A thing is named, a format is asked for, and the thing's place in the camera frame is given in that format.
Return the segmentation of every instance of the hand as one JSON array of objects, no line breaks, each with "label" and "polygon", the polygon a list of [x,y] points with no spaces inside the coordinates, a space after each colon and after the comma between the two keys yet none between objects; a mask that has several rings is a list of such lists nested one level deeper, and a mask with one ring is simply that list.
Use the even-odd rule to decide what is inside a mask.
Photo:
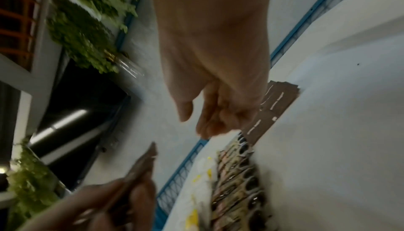
[{"label": "hand", "polygon": [[154,0],[162,69],[180,121],[203,92],[196,130],[209,138],[248,125],[269,73],[269,0]]},{"label": "hand", "polygon": [[[20,231],[66,230],[87,210],[101,208],[122,185],[122,180],[115,180],[105,185],[84,187],[27,222]],[[152,229],[155,193],[156,189],[150,176],[144,176],[143,182],[131,191],[130,204],[134,231]],[[116,228],[106,213],[100,213],[91,221],[88,230],[114,231]]]}]

